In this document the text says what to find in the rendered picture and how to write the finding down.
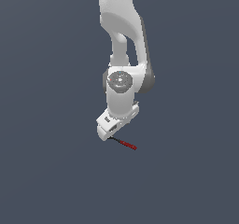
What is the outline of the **red and black thin tool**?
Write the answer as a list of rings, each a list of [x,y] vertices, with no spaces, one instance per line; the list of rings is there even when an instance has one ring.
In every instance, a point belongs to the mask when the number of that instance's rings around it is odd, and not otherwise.
[[[122,141],[122,140],[120,140],[120,139],[117,139],[117,138],[115,138],[115,137],[113,137],[113,136],[110,136],[110,137],[108,137],[107,139],[113,139],[113,140],[117,141],[118,143],[120,143],[120,144],[122,144],[122,145],[124,145],[124,146],[126,146],[126,147],[129,147],[129,148],[131,148],[131,149],[133,149],[133,150],[137,150],[137,147],[136,147],[136,146],[131,145],[130,143],[127,143],[127,142]]]

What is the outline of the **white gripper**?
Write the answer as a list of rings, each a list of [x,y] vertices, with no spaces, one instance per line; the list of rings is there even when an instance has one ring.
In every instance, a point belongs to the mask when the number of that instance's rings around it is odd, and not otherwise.
[[[139,113],[138,102],[133,103],[133,110],[126,118],[114,118],[111,117],[106,109],[104,113],[96,120],[97,133],[99,137],[105,141],[109,137],[113,136],[115,132],[120,130],[126,124],[129,124],[131,120]]]

